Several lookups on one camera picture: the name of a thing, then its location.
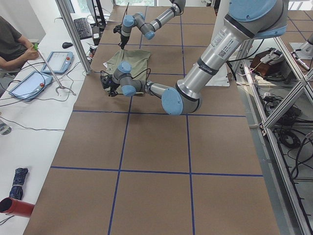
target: green shirt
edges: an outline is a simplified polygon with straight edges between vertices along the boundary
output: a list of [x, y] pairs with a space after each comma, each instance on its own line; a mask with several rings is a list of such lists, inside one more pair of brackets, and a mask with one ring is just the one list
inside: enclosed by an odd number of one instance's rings
[[0, 16], [0, 56], [6, 61], [14, 60], [27, 50], [17, 40], [22, 36], [8, 21]]

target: computer mouse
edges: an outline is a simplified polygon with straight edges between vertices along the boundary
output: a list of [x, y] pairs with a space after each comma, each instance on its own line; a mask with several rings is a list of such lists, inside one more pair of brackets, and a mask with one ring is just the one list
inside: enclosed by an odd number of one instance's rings
[[66, 49], [66, 48], [71, 47], [72, 45], [73, 45], [73, 43], [64, 42], [64, 43], [62, 44], [62, 48], [63, 48], [63, 49]]

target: keyboard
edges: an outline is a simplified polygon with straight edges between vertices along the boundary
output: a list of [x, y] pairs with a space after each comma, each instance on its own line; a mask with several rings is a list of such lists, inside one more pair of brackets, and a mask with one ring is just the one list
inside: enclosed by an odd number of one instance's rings
[[74, 25], [80, 40], [92, 37], [89, 23], [86, 18], [74, 19]]

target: red tube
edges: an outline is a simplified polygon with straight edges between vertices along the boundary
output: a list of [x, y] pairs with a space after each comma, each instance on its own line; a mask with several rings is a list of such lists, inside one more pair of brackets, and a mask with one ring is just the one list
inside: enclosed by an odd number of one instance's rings
[[0, 212], [30, 218], [34, 206], [28, 202], [7, 197], [0, 202]]

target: green cloth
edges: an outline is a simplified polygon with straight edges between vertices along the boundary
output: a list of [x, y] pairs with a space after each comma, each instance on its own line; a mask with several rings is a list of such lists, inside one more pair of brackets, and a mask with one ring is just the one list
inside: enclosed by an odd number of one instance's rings
[[[120, 50], [115, 55], [107, 61], [107, 70], [106, 72], [109, 74], [113, 74], [116, 70], [117, 66], [122, 61], [127, 61], [132, 66], [131, 75], [132, 77], [136, 77], [142, 71], [147, 69], [148, 59], [151, 53], [145, 50]], [[146, 73], [143, 72], [141, 75], [135, 78], [135, 80], [146, 80]], [[123, 94], [122, 89], [120, 87], [117, 88], [118, 94]]]

